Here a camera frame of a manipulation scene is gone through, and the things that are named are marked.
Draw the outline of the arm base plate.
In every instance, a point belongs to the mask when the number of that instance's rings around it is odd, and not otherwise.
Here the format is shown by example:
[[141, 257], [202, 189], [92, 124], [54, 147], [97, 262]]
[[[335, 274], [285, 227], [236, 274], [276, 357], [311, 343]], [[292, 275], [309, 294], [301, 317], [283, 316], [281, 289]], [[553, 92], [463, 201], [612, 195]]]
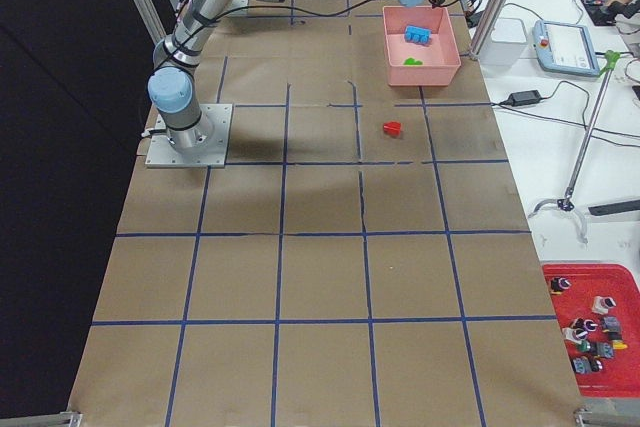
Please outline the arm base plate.
[[232, 104], [200, 104], [199, 122], [183, 131], [169, 129], [156, 115], [145, 165], [148, 168], [224, 168], [232, 125]]

